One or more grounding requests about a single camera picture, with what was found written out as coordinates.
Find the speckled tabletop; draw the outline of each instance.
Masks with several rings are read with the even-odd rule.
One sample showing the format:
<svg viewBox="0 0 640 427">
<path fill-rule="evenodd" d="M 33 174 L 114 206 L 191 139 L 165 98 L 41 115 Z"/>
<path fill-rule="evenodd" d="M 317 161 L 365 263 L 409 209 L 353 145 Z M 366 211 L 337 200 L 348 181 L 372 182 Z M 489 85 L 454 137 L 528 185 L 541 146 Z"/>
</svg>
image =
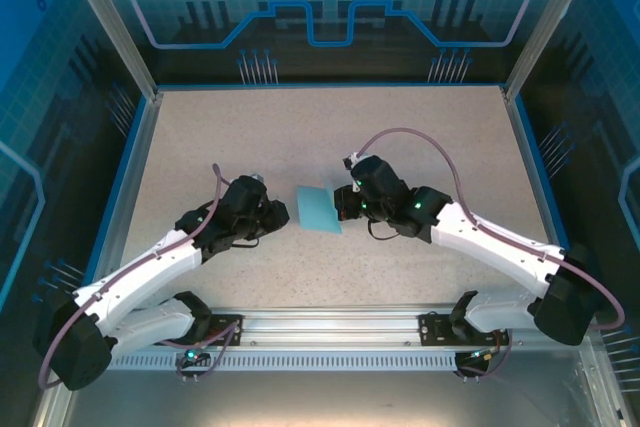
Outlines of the speckled tabletop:
<svg viewBox="0 0 640 427">
<path fill-rule="evenodd" d="M 192 290 L 210 306 L 278 307 L 455 302 L 470 289 L 515 285 L 482 263 L 438 246 L 377 242 L 364 220 L 342 235 L 302 230 L 298 185 L 349 182 L 341 159 L 378 131 L 407 126 L 439 140 L 453 157 L 478 215 L 545 240 L 542 221 L 497 87 L 364 87 L 222 90 L 164 94 L 124 253 L 128 262 L 182 214 L 210 200 L 211 164 L 233 179 L 258 172 L 289 225 L 255 250 L 234 249 L 163 288 L 159 302 Z M 435 149 L 406 134 L 379 140 L 409 186 L 454 194 Z M 378 235 L 388 227 L 376 226 Z"/>
</svg>

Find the metal post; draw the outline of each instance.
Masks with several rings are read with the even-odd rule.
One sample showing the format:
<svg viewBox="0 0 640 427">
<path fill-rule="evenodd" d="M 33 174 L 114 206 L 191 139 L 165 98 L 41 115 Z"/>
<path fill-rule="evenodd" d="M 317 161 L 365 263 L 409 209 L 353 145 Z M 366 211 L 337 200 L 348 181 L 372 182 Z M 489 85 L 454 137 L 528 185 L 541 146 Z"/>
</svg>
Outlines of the metal post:
<svg viewBox="0 0 640 427">
<path fill-rule="evenodd" d="M 87 0 L 98 21 L 107 32 L 109 39 L 118 51 L 124 65 L 129 70 L 138 88 L 147 99 L 153 101 L 158 90 L 151 72 L 138 52 L 136 44 L 127 31 L 112 0 Z"/>
<path fill-rule="evenodd" d="M 542 54 L 542 51 L 556 30 L 571 1 L 572 0 L 549 0 L 531 37 L 529 37 L 527 44 L 524 46 L 520 57 L 516 61 L 516 65 L 513 67 L 507 79 L 505 89 L 508 99 L 514 99 L 520 92 L 525 80 L 538 61 L 540 54 Z"/>
</svg>

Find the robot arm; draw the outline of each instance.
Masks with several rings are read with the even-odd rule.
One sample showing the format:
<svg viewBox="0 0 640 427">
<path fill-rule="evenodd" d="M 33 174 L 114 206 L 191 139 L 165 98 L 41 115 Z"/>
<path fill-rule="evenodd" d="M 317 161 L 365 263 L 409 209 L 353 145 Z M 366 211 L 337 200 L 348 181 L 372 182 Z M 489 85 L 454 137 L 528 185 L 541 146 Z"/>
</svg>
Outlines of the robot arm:
<svg viewBox="0 0 640 427">
<path fill-rule="evenodd" d="M 114 356 L 167 339 L 181 344 L 204 340 L 210 330 L 211 311 L 191 293 L 178 294 L 155 309 L 132 310 L 171 280 L 229 250 L 234 242 L 258 240 L 289 221 L 285 205 L 269 200 L 261 178 L 241 176 L 230 184 L 211 220 L 193 239 L 169 251 L 163 249 L 200 228 L 208 206 L 184 214 L 147 252 L 109 276 L 71 295 L 59 290 L 47 295 L 33 340 L 42 356 L 72 316 L 88 301 L 93 302 L 68 328 L 51 358 L 51 368 L 70 390 L 93 382 Z M 129 271 L 149 254 L 151 260 Z M 128 273 L 121 280 L 107 291 L 101 290 L 125 270 Z"/>
<path fill-rule="evenodd" d="M 389 164 L 377 156 L 345 159 L 353 184 L 334 192 L 339 220 L 367 217 L 386 222 L 398 234 L 449 247 L 474 257 L 508 275 L 525 289 L 509 297 L 487 298 L 467 292 L 451 314 L 453 331 L 469 337 L 474 329 L 534 325 L 549 337 L 568 345 L 582 342 L 600 295 L 587 282 L 559 266 L 554 259 L 571 263 L 594 275 L 583 252 L 565 252 L 556 245 L 522 237 L 473 215 L 475 221 L 501 234 L 507 242 L 478 228 L 463 206 L 430 187 L 409 189 Z M 534 247 L 538 255 L 519 246 Z"/>
</svg>

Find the glass panel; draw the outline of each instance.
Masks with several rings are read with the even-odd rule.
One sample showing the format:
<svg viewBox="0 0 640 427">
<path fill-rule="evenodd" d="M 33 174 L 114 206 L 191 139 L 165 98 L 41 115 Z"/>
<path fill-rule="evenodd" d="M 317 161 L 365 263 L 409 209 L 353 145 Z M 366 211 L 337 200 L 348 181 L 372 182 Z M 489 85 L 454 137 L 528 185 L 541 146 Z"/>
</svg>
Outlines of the glass panel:
<svg viewBox="0 0 640 427">
<path fill-rule="evenodd" d="M 547 0 L 114 0 L 160 83 L 503 82 Z"/>
<path fill-rule="evenodd" d="M 140 92 L 85 0 L 0 0 L 0 424 L 27 425 L 42 296 L 82 282 Z"/>
<path fill-rule="evenodd" d="M 639 6 L 639 0 L 573 0 L 522 90 L 569 243 L 597 254 L 605 284 L 625 306 L 628 329 L 605 341 L 636 409 Z"/>
</svg>

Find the table surface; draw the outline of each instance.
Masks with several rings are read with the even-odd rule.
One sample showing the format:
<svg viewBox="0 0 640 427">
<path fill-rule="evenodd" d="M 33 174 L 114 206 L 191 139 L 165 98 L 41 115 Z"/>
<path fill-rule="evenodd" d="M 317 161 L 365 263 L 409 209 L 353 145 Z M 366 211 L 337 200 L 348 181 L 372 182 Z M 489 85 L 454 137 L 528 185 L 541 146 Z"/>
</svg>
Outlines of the table surface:
<svg viewBox="0 0 640 427">
<path fill-rule="evenodd" d="M 258 172 L 291 221 L 255 250 L 232 249 L 168 284 L 145 305 L 191 290 L 212 307 L 451 303 L 467 290 L 514 286 L 463 254 L 415 239 L 378 242 L 364 220 L 341 235 L 302 230 L 296 187 L 349 183 L 341 159 L 375 133 L 406 126 L 453 158 L 478 215 L 546 240 L 498 87 L 218 90 L 164 94 L 123 262 L 148 249 L 182 214 L 213 197 L 217 162 L 233 179 Z M 455 197 L 451 173 L 425 141 L 392 134 L 369 152 L 411 186 Z M 375 226 L 384 236 L 390 229 Z"/>
</svg>

